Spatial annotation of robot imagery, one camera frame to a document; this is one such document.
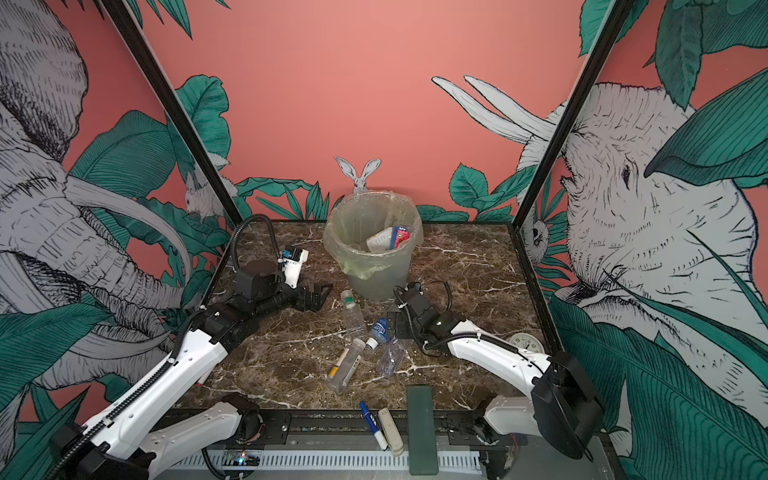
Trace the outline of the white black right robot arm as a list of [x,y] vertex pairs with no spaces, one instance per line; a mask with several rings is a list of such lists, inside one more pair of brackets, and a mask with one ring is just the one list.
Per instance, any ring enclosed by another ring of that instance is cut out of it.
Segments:
[[408,337],[424,354],[468,361],[522,394],[497,395],[476,410],[472,430],[478,440],[494,444],[524,434],[569,458],[592,457],[588,444],[602,426],[604,402],[574,356],[533,352],[481,329],[451,305],[439,310],[417,282],[394,287],[393,297]]

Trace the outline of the clear bottle yellow inside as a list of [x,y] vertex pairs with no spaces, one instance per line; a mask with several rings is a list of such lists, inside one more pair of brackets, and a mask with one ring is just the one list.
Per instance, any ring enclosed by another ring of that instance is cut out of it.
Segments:
[[341,393],[347,387],[365,348],[366,343],[361,338],[355,338],[344,349],[327,374],[328,386],[332,391]]

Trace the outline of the white bottle yellow logo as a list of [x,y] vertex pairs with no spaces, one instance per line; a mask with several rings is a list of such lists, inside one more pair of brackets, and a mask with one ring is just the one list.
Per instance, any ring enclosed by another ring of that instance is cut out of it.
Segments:
[[389,242],[392,226],[370,236],[366,239],[366,246],[371,253],[383,253],[389,251]]

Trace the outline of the Fiji bottle red blue label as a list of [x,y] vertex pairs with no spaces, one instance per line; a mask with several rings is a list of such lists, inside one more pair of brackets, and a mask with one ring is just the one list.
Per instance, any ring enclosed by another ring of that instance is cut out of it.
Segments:
[[404,226],[393,226],[391,231],[391,237],[389,242],[389,249],[397,249],[401,243],[407,241],[410,238],[410,231]]

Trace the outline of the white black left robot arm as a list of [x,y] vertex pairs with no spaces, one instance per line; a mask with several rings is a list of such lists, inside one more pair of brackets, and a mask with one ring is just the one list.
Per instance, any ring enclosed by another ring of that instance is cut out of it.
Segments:
[[[265,225],[272,255],[248,267],[237,254],[247,226]],[[330,283],[299,283],[308,259],[305,249],[279,248],[268,216],[253,214],[235,229],[229,250],[235,280],[222,300],[203,306],[182,324],[171,352],[137,384],[84,425],[68,424],[49,440],[48,479],[150,479],[159,473],[162,453],[151,450],[149,434],[166,412],[196,383],[204,381],[260,322],[284,309],[319,311]]]

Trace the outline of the clear bottle pink blue label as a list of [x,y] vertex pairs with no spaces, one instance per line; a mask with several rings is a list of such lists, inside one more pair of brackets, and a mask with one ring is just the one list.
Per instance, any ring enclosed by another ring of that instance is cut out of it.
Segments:
[[408,348],[408,341],[394,338],[383,348],[377,362],[377,372],[385,379],[392,377],[398,370]]

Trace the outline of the clear bottle green cap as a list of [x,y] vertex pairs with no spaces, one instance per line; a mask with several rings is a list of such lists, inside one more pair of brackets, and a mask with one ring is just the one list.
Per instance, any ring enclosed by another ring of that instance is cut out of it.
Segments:
[[355,299],[354,292],[351,289],[344,290],[341,292],[340,298],[345,337],[353,340],[364,336],[366,333],[366,323],[361,307]]

